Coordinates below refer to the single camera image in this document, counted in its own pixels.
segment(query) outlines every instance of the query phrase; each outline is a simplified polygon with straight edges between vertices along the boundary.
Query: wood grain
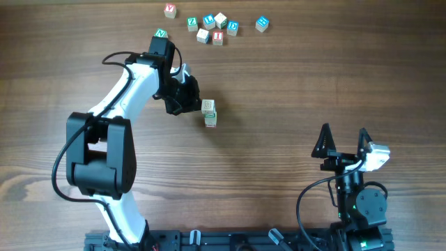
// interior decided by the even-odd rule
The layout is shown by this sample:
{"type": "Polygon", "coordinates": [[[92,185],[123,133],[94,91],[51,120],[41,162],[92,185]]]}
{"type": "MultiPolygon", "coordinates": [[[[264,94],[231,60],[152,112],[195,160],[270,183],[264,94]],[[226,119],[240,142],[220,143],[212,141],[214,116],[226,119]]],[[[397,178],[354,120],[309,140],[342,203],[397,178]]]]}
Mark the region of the wood grain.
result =
{"type": "MultiPolygon", "coordinates": [[[[169,116],[151,101],[133,126],[134,191],[152,229],[297,228],[300,191],[329,175],[310,158],[329,122],[340,151],[355,151],[362,127],[390,145],[389,163],[366,179],[389,190],[397,250],[445,249],[445,4],[176,4],[174,20],[162,2],[0,8],[0,250],[81,250],[85,233],[106,229],[95,205],[54,194],[52,163],[70,113],[96,105],[122,73],[102,58],[147,50],[157,28],[201,97],[216,100],[219,121],[206,129],[200,113],[169,116]],[[239,21],[238,35],[198,43],[186,18],[220,11],[239,21]],[[265,33],[254,28],[260,15],[265,33]]],[[[64,176],[63,191],[80,196],[64,176]]],[[[306,227],[336,216],[325,186],[303,199],[306,227]]]]}

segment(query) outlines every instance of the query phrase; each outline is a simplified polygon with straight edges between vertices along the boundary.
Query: cable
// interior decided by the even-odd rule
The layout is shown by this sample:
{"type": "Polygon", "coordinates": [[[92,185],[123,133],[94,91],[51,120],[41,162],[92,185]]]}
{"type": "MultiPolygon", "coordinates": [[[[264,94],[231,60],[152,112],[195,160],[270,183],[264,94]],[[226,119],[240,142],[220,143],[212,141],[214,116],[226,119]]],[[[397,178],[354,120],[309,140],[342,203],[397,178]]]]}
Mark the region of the cable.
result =
{"type": "Polygon", "coordinates": [[[170,74],[171,77],[177,76],[181,71],[181,67],[183,66],[183,58],[181,57],[181,52],[177,47],[175,47],[175,50],[178,52],[178,55],[180,57],[180,67],[178,68],[178,70],[176,72],[170,74]]]}
{"type": "Polygon", "coordinates": [[[381,188],[381,190],[383,190],[383,192],[384,192],[384,198],[387,199],[387,194],[388,194],[387,188],[385,188],[385,186],[383,184],[376,182],[376,181],[369,181],[369,182],[364,183],[364,188],[366,188],[369,185],[374,185],[374,186],[381,188]]]}
{"type": "Polygon", "coordinates": [[[300,209],[299,209],[299,207],[300,207],[300,201],[302,200],[304,194],[305,194],[306,192],[308,192],[308,190],[312,189],[313,187],[315,187],[315,186],[317,186],[317,185],[319,185],[319,184],[321,184],[321,183],[324,183],[324,182],[328,182],[328,181],[334,180],[334,179],[336,179],[336,178],[343,178],[343,177],[345,177],[345,176],[348,176],[348,175],[350,175],[350,174],[353,174],[353,173],[355,173],[357,170],[359,170],[359,169],[363,166],[363,164],[364,164],[364,161],[361,160],[361,163],[360,163],[355,169],[353,169],[353,170],[351,170],[351,171],[349,171],[349,172],[346,172],[345,174],[341,174],[341,175],[338,175],[338,176],[331,176],[331,177],[328,177],[328,178],[323,178],[323,179],[321,179],[320,181],[316,181],[315,183],[312,183],[311,185],[307,186],[307,187],[300,193],[300,195],[299,195],[299,197],[298,197],[298,202],[297,202],[296,205],[295,205],[295,214],[296,214],[296,216],[297,216],[297,218],[298,218],[298,224],[299,224],[299,227],[300,227],[300,231],[302,231],[302,234],[303,234],[303,236],[307,239],[308,243],[310,243],[310,245],[313,245],[313,247],[314,247],[315,249],[317,249],[318,251],[322,251],[322,250],[321,250],[320,248],[318,248],[318,246],[316,246],[316,244],[314,244],[314,242],[310,239],[310,237],[308,236],[307,232],[306,232],[305,229],[304,229],[304,226],[303,226],[302,222],[300,221],[300,209]]]}
{"type": "Polygon", "coordinates": [[[82,203],[89,203],[89,202],[91,202],[91,203],[98,203],[98,204],[104,206],[104,209],[105,209],[105,211],[107,212],[107,215],[110,218],[111,224],[113,225],[113,228],[115,228],[116,233],[119,235],[119,238],[121,238],[121,240],[124,242],[124,244],[128,248],[128,250],[132,250],[132,247],[130,246],[128,240],[124,237],[124,235],[122,234],[121,230],[118,228],[118,224],[116,223],[116,220],[114,219],[114,216],[113,216],[112,212],[110,211],[110,207],[109,207],[108,203],[100,201],[99,199],[75,199],[75,198],[71,198],[71,197],[63,194],[62,191],[59,189],[59,187],[57,185],[57,177],[56,177],[57,176],[57,169],[59,168],[59,164],[60,164],[60,162],[62,160],[62,157],[65,154],[65,152],[68,150],[70,145],[77,139],[77,137],[79,135],[81,135],[82,132],[84,132],[89,126],[91,126],[95,122],[97,122],[102,117],[102,115],[106,114],[113,107],[114,103],[125,93],[127,88],[132,83],[132,80],[133,80],[132,71],[125,64],[117,63],[117,62],[106,62],[107,59],[109,59],[109,58],[111,58],[113,56],[119,55],[119,54],[134,54],[134,52],[115,52],[113,54],[110,54],[109,56],[106,56],[102,60],[102,64],[104,64],[104,65],[115,65],[115,66],[120,66],[120,67],[125,68],[127,70],[127,72],[128,72],[128,80],[127,80],[127,82],[125,83],[124,87],[119,91],[119,93],[113,98],[113,100],[104,108],[104,110],[102,112],[100,112],[93,119],[88,121],[78,131],[76,131],[74,133],[74,135],[69,140],[67,140],[67,142],[65,143],[65,145],[63,146],[63,148],[61,149],[59,154],[57,155],[56,160],[54,161],[53,171],[52,171],[52,174],[51,174],[51,182],[52,182],[53,189],[56,192],[56,194],[58,196],[60,196],[62,199],[64,199],[64,200],[71,201],[71,202],[82,202],[82,203]]]}
{"type": "Polygon", "coordinates": [[[330,185],[330,181],[327,182],[328,185],[328,192],[330,192],[330,198],[332,198],[332,204],[334,207],[337,207],[336,203],[335,203],[335,198],[333,197],[333,191],[332,191],[332,186],[330,185]]]}

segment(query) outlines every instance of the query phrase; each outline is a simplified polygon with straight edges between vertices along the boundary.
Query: wooden letter block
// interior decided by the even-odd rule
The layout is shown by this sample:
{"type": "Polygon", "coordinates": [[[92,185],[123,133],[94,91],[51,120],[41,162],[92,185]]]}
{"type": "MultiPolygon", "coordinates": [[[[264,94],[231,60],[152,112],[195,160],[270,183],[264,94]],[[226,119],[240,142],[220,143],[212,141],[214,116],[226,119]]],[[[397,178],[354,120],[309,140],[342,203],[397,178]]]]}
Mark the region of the wooden letter block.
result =
{"type": "Polygon", "coordinates": [[[176,15],[176,7],[171,3],[166,3],[166,7],[164,7],[164,14],[168,18],[175,18],[176,15]]]}
{"type": "Polygon", "coordinates": [[[203,24],[204,28],[207,30],[214,29],[215,28],[215,19],[212,14],[209,14],[205,17],[203,17],[203,24]]]}
{"type": "Polygon", "coordinates": [[[187,19],[187,29],[189,31],[198,31],[198,22],[196,17],[189,17],[187,19]]]}
{"type": "Polygon", "coordinates": [[[235,21],[229,21],[228,23],[228,35],[237,36],[238,23],[235,21]]]}
{"type": "Polygon", "coordinates": [[[214,100],[201,101],[201,113],[203,115],[213,115],[215,113],[215,101],[214,100]]]}
{"type": "Polygon", "coordinates": [[[222,13],[218,13],[215,16],[215,23],[216,23],[218,28],[223,29],[224,26],[228,23],[228,19],[222,13]]]}
{"type": "Polygon", "coordinates": [[[197,41],[201,43],[208,43],[209,31],[205,29],[199,29],[197,33],[197,41]]]}
{"type": "Polygon", "coordinates": [[[214,31],[214,36],[212,37],[212,44],[223,45],[223,32],[214,31]]]}
{"type": "Polygon", "coordinates": [[[261,16],[256,22],[256,29],[258,29],[260,32],[264,32],[266,28],[268,28],[269,23],[270,20],[267,20],[264,16],[261,16]]]}
{"type": "Polygon", "coordinates": [[[158,28],[158,30],[155,32],[155,36],[160,38],[167,38],[167,31],[158,28]]]}
{"type": "Polygon", "coordinates": [[[204,123],[206,124],[206,127],[210,128],[216,128],[217,127],[217,112],[214,112],[214,114],[206,114],[204,115],[204,123]]]}

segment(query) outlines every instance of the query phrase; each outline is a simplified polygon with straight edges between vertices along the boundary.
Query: white cube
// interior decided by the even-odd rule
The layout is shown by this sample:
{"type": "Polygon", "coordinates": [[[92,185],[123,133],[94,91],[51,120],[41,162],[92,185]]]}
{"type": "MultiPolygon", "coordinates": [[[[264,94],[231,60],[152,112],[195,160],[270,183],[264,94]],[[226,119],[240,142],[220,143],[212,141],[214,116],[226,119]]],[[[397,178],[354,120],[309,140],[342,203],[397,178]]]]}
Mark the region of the white cube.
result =
{"type": "Polygon", "coordinates": [[[258,29],[260,32],[264,32],[266,28],[268,28],[268,25],[270,24],[270,20],[268,20],[266,17],[261,16],[259,20],[256,22],[256,29],[258,29]]]}
{"type": "Polygon", "coordinates": [[[223,45],[223,31],[214,31],[212,36],[213,45],[223,45]]]}
{"type": "Polygon", "coordinates": [[[218,13],[215,16],[215,23],[218,28],[223,29],[227,22],[228,22],[228,19],[222,13],[218,13]]]}
{"type": "Polygon", "coordinates": [[[187,19],[187,29],[189,31],[198,31],[198,22],[196,17],[189,17],[187,19]]]}
{"type": "Polygon", "coordinates": [[[200,43],[208,43],[209,31],[205,29],[199,29],[197,33],[197,41],[200,43]]]}
{"type": "Polygon", "coordinates": [[[207,30],[214,29],[215,28],[215,19],[212,14],[209,14],[205,17],[203,17],[203,24],[204,28],[207,30]]]}
{"type": "Polygon", "coordinates": [[[228,23],[228,35],[237,36],[238,23],[235,21],[229,21],[228,23]]]}
{"type": "Polygon", "coordinates": [[[203,100],[201,101],[201,113],[203,115],[212,115],[215,113],[215,101],[203,100]]]}
{"type": "Polygon", "coordinates": [[[164,15],[168,18],[175,18],[176,6],[171,3],[166,3],[166,6],[164,7],[164,15]]]}
{"type": "Polygon", "coordinates": [[[167,31],[158,28],[158,30],[155,32],[155,36],[160,38],[167,38],[167,31]]]}
{"type": "Polygon", "coordinates": [[[214,112],[214,114],[206,114],[204,115],[204,123],[206,124],[206,127],[210,128],[216,128],[217,127],[217,112],[214,112]]]}

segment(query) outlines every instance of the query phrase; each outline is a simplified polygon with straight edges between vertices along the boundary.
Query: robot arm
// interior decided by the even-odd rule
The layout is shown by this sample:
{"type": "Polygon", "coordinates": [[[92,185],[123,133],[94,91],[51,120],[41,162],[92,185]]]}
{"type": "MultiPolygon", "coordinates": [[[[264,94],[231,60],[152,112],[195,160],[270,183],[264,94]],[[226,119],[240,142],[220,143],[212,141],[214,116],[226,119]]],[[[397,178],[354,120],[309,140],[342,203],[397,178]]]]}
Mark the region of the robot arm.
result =
{"type": "Polygon", "coordinates": [[[129,72],[125,69],[118,83],[99,104],[86,114],[72,113],[67,121],[68,140],[82,126],[103,114],[69,146],[66,152],[67,180],[83,195],[108,205],[111,213],[101,204],[98,207],[109,225],[111,239],[117,243],[127,241],[139,246],[139,250],[146,250],[141,245],[150,243],[150,234],[130,190],[137,167],[131,125],[151,97],[163,99],[168,114],[179,115],[201,109],[198,83],[190,75],[190,67],[187,64],[179,69],[171,67],[175,49],[166,38],[153,37],[148,52],[131,54],[125,60],[132,74],[128,86],[129,72]],[[111,109],[102,113],[123,89],[111,109]],[[107,152],[89,149],[88,144],[100,140],[107,142],[107,152]]]}

